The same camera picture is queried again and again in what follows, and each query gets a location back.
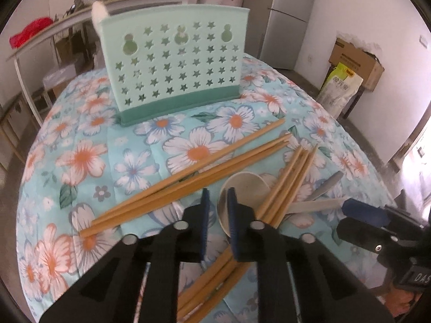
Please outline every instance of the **green plastic basket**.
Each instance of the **green plastic basket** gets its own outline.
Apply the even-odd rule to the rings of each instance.
[[[100,39],[121,124],[238,98],[248,12],[175,5],[102,20]]]

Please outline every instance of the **plastic bag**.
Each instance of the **plastic bag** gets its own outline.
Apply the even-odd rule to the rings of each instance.
[[[329,75],[323,84],[317,102],[335,119],[348,101],[357,93],[363,79],[342,63]]]
[[[23,43],[32,38],[38,32],[45,29],[46,27],[49,27],[52,23],[54,23],[54,21],[49,17],[43,17],[32,21],[22,30],[22,32],[12,36],[9,39],[10,47],[20,47]]]

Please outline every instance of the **tabletop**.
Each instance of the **tabletop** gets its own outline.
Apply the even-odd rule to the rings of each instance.
[[[260,174],[268,183],[274,182],[296,147],[311,149],[318,144],[297,201],[304,200],[340,170],[344,177],[323,198],[350,196],[376,207],[394,204],[377,171],[344,129],[292,81],[248,55],[243,58],[239,99],[126,128],[119,125],[105,69],[74,79],[37,135],[20,188],[17,256],[22,288],[35,320],[122,235],[145,237],[158,233],[179,220],[184,208],[199,200],[200,192],[115,229],[81,238],[78,232],[95,217],[282,117],[283,126],[234,155],[289,131],[293,136],[285,149],[246,170]],[[211,209],[205,261],[181,264],[180,291],[187,290],[228,247],[215,207],[224,181],[208,187]],[[376,256],[337,237],[335,228],[342,217],[341,210],[297,214],[283,222],[280,230],[291,236],[315,234],[361,281],[376,286]],[[251,266],[204,322],[256,320],[257,277],[256,267]]]

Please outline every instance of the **wall switch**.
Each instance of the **wall switch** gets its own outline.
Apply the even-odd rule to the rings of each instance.
[[[421,35],[421,37],[419,38],[419,42],[426,48],[428,49],[428,40],[426,40],[425,36]]]

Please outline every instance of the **dark green base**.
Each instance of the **dark green base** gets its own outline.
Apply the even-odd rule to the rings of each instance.
[[[201,105],[237,99],[240,96],[240,86],[226,86],[207,89],[179,96],[160,99],[159,101],[143,104],[120,113],[121,126],[141,123],[161,115],[167,115]]]

